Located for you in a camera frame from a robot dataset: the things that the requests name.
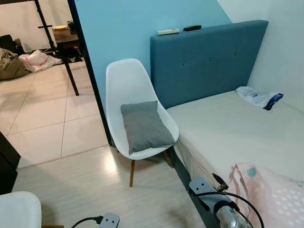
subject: blue wall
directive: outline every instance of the blue wall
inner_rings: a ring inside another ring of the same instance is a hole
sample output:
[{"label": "blue wall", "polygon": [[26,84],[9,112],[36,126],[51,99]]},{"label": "blue wall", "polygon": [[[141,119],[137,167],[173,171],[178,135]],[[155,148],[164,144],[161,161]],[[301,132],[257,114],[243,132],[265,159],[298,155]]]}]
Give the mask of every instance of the blue wall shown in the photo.
[{"label": "blue wall", "polygon": [[216,0],[76,0],[76,7],[105,107],[105,69],[138,58],[150,74],[150,36],[157,30],[231,23]]}]

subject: polka dot pillow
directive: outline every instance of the polka dot pillow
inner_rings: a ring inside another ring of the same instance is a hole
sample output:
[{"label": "polka dot pillow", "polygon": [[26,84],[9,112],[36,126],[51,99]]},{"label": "polka dot pillow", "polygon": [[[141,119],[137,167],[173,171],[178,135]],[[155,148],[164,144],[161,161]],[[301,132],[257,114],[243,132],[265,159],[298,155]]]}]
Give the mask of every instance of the polka dot pillow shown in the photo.
[{"label": "polka dot pillow", "polygon": [[[259,211],[266,228],[304,228],[304,181],[273,173],[248,163],[236,165],[228,192],[248,199]],[[240,209],[260,227],[254,211],[240,200]]]}]

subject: mattress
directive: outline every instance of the mattress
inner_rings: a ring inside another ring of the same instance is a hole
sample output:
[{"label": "mattress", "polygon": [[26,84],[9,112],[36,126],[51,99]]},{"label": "mattress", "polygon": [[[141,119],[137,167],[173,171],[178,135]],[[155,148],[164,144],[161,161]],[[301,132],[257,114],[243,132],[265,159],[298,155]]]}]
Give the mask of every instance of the mattress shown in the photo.
[{"label": "mattress", "polygon": [[304,180],[304,114],[283,101],[270,111],[235,91],[168,109],[180,129],[174,146],[191,177],[229,181],[236,163],[250,162]]}]

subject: upholstered headboard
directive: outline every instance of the upholstered headboard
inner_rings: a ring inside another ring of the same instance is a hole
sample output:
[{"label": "upholstered headboard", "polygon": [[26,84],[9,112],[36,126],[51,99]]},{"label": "upholstered headboard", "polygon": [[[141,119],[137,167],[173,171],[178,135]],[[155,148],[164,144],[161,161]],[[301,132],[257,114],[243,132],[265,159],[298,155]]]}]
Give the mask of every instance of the upholstered headboard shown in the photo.
[{"label": "upholstered headboard", "polygon": [[165,108],[246,86],[268,21],[151,37],[151,80]]}]

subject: table leg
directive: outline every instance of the table leg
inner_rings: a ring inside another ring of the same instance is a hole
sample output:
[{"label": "table leg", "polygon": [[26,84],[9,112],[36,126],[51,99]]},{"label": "table leg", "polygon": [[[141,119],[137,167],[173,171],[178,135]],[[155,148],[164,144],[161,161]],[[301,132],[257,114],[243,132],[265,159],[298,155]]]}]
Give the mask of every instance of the table leg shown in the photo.
[{"label": "table leg", "polygon": [[71,68],[70,68],[70,66],[68,64],[67,58],[63,57],[63,62],[66,65],[66,71],[67,71],[68,76],[69,76],[69,78],[71,80],[72,86],[74,88],[75,95],[79,96],[79,93],[78,93],[78,90],[77,90],[77,86],[76,86],[75,80],[73,78],[72,71],[71,71]]}]

